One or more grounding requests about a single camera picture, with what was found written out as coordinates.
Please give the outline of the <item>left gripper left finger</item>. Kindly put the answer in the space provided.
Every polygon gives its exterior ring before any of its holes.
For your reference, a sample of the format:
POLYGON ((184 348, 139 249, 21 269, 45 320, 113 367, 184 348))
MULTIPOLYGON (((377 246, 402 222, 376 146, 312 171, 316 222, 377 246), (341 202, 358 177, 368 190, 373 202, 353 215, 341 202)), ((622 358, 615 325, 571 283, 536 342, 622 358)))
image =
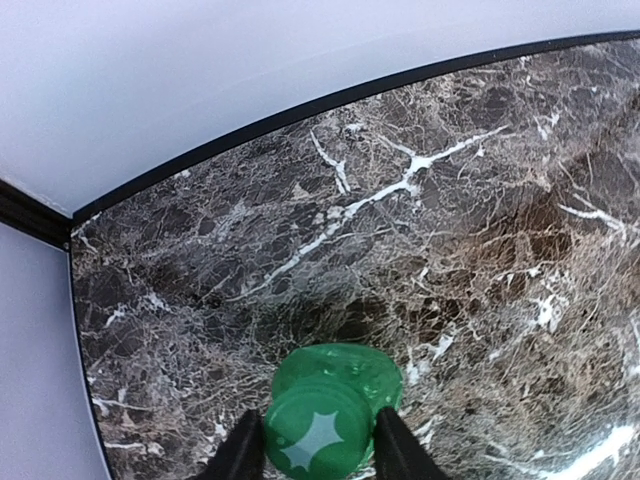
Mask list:
POLYGON ((264 478, 265 439, 258 410, 247 410, 195 480, 259 480, 264 478))

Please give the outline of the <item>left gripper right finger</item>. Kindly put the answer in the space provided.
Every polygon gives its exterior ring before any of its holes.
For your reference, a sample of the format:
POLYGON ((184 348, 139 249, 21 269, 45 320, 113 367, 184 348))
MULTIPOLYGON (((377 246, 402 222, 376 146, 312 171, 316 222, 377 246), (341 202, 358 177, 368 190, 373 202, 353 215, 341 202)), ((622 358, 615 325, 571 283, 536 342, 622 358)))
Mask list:
POLYGON ((392 407, 377 413, 373 438, 378 479, 445 480, 445 473, 392 407))

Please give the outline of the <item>green plastic bottle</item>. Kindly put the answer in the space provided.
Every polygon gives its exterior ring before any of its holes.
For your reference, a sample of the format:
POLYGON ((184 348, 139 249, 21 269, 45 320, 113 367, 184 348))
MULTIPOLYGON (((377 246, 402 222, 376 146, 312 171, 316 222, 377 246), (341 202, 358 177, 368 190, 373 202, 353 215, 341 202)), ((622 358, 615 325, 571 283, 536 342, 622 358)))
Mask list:
POLYGON ((302 347, 280 364, 264 419, 265 452, 291 479, 345 479, 372 457, 376 414, 397 409, 400 368, 365 345, 302 347))

